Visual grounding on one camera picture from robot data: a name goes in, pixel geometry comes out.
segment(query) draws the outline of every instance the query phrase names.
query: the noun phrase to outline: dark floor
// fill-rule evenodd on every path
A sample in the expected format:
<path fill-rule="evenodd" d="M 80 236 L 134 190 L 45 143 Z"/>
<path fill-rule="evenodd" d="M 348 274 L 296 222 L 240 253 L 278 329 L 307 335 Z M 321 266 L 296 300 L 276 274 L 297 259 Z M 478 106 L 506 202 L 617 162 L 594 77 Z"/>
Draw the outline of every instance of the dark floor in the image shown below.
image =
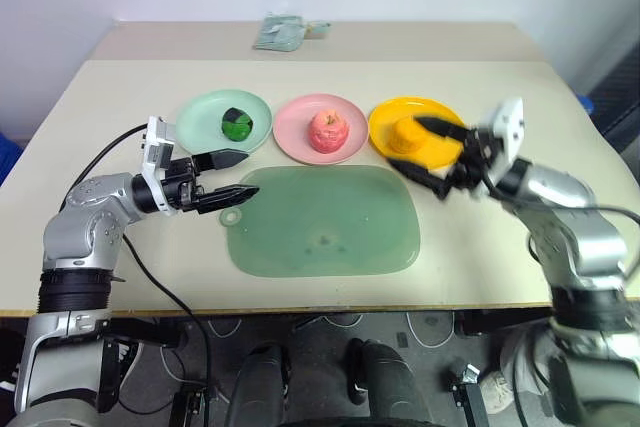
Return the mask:
<path fill-rule="evenodd" d="M 223 391 L 230 396 L 243 358 L 255 346 L 266 341 L 282 343 L 289 348 L 293 377 L 290 384 L 288 421 L 330 416 L 366 416 L 367 405 L 351 404 L 345 391 L 345 374 L 342 357 L 347 342 L 352 337 L 376 339 L 398 350 L 412 366 L 424 397 L 431 410 L 433 421 L 444 426 L 465 426 L 464 415 L 457 409 L 447 391 L 445 374 L 450 366 L 463 360 L 486 370 L 492 359 L 497 358 L 504 334 L 460 338 L 454 336 L 438 349 L 426 349 L 412 337 L 403 313 L 365 314 L 355 327 L 345 329 L 330 325 L 324 320 L 312 323 L 299 331 L 292 327 L 304 319 L 301 316 L 250 316 L 242 319 L 238 331 L 227 339 L 211 335 L 213 372 Z M 352 323 L 355 315 L 331 317 L 342 324 Z M 450 312 L 415 312 L 411 314 L 417 335 L 424 343 L 437 343 L 446 337 L 451 325 Z M 237 318 L 214 320 L 219 333 L 228 332 Z M 177 350 L 186 366 L 186 377 L 201 378 L 204 364 L 202 339 L 194 325 L 187 323 L 189 341 Z M 398 345 L 398 338 L 406 336 L 408 346 Z M 174 356 L 166 353 L 167 362 L 177 375 L 180 366 Z M 125 383 L 121 399 L 139 411 L 150 411 L 170 401 L 179 388 L 178 382 L 169 378 L 160 362 L 159 349 L 147 347 L 135 370 Z M 544 416 L 540 400 L 531 394 L 522 395 L 523 408 L 530 426 L 559 426 L 554 419 Z M 212 405 L 214 425 L 224 425 L 227 405 L 214 401 Z M 119 427 L 167 425 L 170 408 L 154 415 L 139 416 L 116 406 L 104 414 L 105 425 Z M 199 426 L 195 419 L 194 426 Z M 492 427 L 520 425 L 513 406 L 505 412 L 490 416 Z"/>

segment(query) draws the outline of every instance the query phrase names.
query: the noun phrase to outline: table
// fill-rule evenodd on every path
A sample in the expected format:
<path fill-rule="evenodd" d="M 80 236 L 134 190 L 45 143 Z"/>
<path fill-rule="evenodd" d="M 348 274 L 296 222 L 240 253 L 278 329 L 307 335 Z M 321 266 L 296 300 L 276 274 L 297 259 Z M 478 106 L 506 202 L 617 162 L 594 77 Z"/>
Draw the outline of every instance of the table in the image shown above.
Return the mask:
<path fill-rule="evenodd" d="M 124 23 L 97 47 L 0 189 L 0 314 L 30 315 L 37 302 L 42 233 L 68 186 L 113 138 L 151 114 L 175 120 L 190 98 L 222 88 L 251 91 L 277 111 L 311 92 L 343 96 L 366 113 L 401 95 L 439 100 L 468 123 L 508 96 L 524 98 L 521 154 L 585 180 L 602 203 L 640 210 L 640 190 L 535 45 L 505 23 L 345 23 L 294 53 L 256 52 L 256 23 Z M 140 138 L 118 146 L 93 174 L 139 171 Z M 174 151 L 174 158 L 184 152 Z M 348 164 L 386 166 L 366 145 Z M 265 166 L 296 165 L 273 138 L 242 164 L 200 177 L 208 189 Z M 194 310 L 209 313 L 530 307 L 549 303 L 525 228 L 489 199 L 454 192 L 439 202 L 407 183 L 421 251 L 401 272 L 271 279 L 238 270 L 216 213 L 160 214 L 128 233 L 150 270 Z M 638 232 L 613 219 L 637 252 Z M 111 307 L 122 315 L 177 308 L 138 270 L 126 249 Z M 640 279 L 628 289 L 640 296 Z"/>

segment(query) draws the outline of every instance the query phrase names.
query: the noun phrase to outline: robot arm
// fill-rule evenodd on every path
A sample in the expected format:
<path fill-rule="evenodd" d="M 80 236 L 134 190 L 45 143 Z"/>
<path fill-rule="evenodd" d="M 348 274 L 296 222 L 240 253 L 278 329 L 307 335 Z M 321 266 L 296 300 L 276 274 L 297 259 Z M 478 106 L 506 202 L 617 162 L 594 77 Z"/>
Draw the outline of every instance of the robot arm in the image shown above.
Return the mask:
<path fill-rule="evenodd" d="M 461 142 L 462 153 L 444 179 L 389 159 L 394 168 L 441 200 L 454 187 L 474 198 L 489 195 L 529 229 L 551 289 L 550 323 L 562 350 L 550 362 L 556 416 L 573 425 L 640 422 L 640 335 L 624 294 L 627 249 L 617 229 L 588 208 L 595 204 L 591 189 L 517 157 L 524 138 L 521 99 L 503 102 L 486 124 L 471 130 L 435 117 L 415 120 Z"/>
<path fill-rule="evenodd" d="M 162 211 L 211 212 L 251 198 L 258 188 L 232 185 L 205 193 L 201 171 L 237 164 L 224 150 L 171 160 L 172 126 L 151 117 L 142 174 L 94 177 L 67 194 L 47 225 L 38 314 L 29 320 L 11 426 L 98 425 L 117 401 L 118 345 L 106 340 L 111 282 L 125 228 Z"/>

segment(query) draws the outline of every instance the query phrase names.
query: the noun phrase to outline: apple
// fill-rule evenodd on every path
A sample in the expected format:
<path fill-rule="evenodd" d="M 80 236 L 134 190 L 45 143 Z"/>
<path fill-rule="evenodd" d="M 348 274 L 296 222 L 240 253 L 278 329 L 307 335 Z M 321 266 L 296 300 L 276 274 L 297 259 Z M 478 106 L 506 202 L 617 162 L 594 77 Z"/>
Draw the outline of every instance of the apple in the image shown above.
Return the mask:
<path fill-rule="evenodd" d="M 323 154 L 342 147 L 348 135 L 349 124 L 335 110 L 318 112 L 309 123 L 311 146 Z"/>

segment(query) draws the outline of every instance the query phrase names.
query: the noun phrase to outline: yellow object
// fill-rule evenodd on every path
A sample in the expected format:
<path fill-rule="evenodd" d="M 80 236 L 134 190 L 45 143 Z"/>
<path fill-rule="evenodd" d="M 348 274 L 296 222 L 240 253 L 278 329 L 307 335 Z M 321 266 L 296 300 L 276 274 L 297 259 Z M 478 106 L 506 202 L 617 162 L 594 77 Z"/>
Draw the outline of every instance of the yellow object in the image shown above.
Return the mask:
<path fill-rule="evenodd" d="M 413 120 L 413 117 L 405 117 L 391 127 L 389 145 L 396 152 L 403 154 L 415 152 L 427 141 L 428 135 L 424 128 Z"/>
<path fill-rule="evenodd" d="M 369 116 L 371 143 L 384 157 L 404 159 L 428 169 L 456 161 L 462 144 L 425 130 L 414 116 L 440 117 L 464 126 L 447 106 L 421 97 L 397 97 L 378 105 Z"/>

